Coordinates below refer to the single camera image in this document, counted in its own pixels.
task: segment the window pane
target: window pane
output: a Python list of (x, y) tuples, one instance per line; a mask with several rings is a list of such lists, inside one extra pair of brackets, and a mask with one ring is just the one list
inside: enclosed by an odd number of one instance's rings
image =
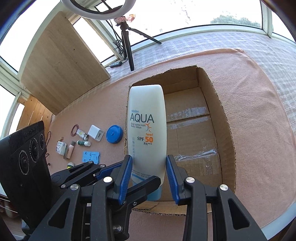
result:
[[(114, 8), (124, 0), (107, 0)], [(105, 10), (103, 4), (99, 11)], [(134, 7), (125, 14), (128, 25), (150, 36), (180, 28), (207, 24), (240, 24), (261, 28), (262, 13), (259, 0), (137, 0)], [(121, 36), (121, 30), (113, 26)], [(131, 44), (143, 36), (129, 32)]]
[(36, 0), (8, 31), (0, 45), (0, 56), (17, 71), (33, 36), (58, 3), (59, 0)]
[(20, 121), (20, 117), (22, 116), (22, 111), (24, 110), (24, 107), (25, 106), (23, 104), (19, 104), (19, 106), (17, 107), (17, 111), (15, 112), (15, 116), (12, 120), (9, 130), (9, 135), (17, 131), (17, 126)]
[(73, 24), (73, 27), (100, 62), (113, 55), (108, 45), (83, 18)]
[(272, 14), (272, 25), (274, 27), (273, 32), (276, 34), (282, 35), (295, 42), (289, 30), (287, 29), (285, 24), (282, 22), (282, 20), (278, 17), (278, 15), (276, 15), (274, 12), (272, 12), (271, 14)]
[(15, 96), (0, 86), (0, 96), (1, 96), (1, 103), (0, 103), (0, 135), (3, 130), (3, 126), (12, 105), (12, 102), (15, 99)]

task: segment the white lotion bottle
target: white lotion bottle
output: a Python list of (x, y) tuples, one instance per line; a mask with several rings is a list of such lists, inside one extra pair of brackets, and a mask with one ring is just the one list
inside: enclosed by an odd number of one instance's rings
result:
[(160, 85), (131, 87), (127, 133), (128, 154), (133, 158), (133, 184), (158, 176), (160, 187), (148, 195), (148, 200), (156, 201), (161, 197), (167, 148), (165, 101)]

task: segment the green tree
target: green tree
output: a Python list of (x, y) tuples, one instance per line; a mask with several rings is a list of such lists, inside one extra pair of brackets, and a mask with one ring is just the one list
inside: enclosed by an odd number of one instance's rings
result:
[(212, 20), (210, 23), (211, 24), (240, 24), (240, 25), (247, 25), (247, 26), (260, 28), (260, 23), (258, 22), (251, 22), (247, 18), (236, 19), (231, 15), (227, 15), (227, 16), (220, 15), (220, 17), (214, 18), (214, 20)]

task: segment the wood panel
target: wood panel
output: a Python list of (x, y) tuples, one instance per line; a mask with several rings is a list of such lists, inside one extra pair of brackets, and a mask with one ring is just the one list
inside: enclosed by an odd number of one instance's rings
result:
[(56, 115), (109, 78), (68, 19), (59, 12), (33, 47), (20, 81)]
[(49, 126), (51, 123), (52, 113), (41, 102), (39, 102), (34, 96), (30, 96), (27, 101), (22, 101), (25, 105), (20, 121), (17, 126), (17, 130), (20, 130), (28, 125), (34, 124), (40, 120), (44, 122), (44, 134), (47, 137)]

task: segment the light blue sim card holder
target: light blue sim card holder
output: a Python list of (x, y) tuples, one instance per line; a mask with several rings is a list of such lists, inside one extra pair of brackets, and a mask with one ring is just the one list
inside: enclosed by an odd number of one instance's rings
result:
[(97, 151), (84, 151), (82, 155), (82, 162), (93, 161), (98, 164), (100, 161), (100, 153)]

